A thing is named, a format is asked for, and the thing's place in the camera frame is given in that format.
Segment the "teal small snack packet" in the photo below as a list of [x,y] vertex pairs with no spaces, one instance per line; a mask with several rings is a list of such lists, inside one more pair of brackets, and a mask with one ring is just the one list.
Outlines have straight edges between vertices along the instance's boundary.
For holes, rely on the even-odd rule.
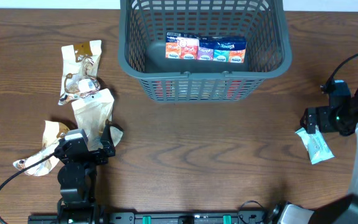
[[301,138],[312,165],[334,158],[318,127],[314,134],[308,134],[304,128],[300,128],[295,133]]

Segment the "blue tissue multipack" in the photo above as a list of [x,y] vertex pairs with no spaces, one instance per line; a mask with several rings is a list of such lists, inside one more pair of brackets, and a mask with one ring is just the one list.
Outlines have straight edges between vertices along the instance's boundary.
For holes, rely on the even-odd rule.
[[166,58],[243,63],[247,41],[241,36],[199,36],[166,33]]

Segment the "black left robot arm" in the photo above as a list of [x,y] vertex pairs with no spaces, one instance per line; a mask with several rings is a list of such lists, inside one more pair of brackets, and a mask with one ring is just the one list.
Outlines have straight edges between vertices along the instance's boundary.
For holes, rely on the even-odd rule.
[[112,123],[105,121],[100,138],[102,147],[89,150],[88,138],[82,129],[69,131],[55,149],[55,157],[63,162],[57,179],[62,196],[58,208],[58,223],[108,223],[105,209],[95,198],[97,166],[108,163],[115,155],[111,138]]

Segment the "orange yellow cracker package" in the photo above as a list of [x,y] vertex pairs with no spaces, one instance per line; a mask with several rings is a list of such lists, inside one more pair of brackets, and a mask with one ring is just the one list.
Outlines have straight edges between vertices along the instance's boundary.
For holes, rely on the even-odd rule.
[[167,101],[239,100],[248,89],[240,80],[153,81],[152,87],[157,100]]

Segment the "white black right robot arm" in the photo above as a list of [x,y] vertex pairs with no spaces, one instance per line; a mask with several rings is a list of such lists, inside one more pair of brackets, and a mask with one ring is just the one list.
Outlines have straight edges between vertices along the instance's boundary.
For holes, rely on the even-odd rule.
[[321,89],[328,94],[329,104],[305,109],[300,125],[308,134],[356,135],[356,156],[348,193],[315,210],[288,202],[278,204],[269,218],[270,223],[358,223],[358,88],[351,94],[346,82],[329,78]]

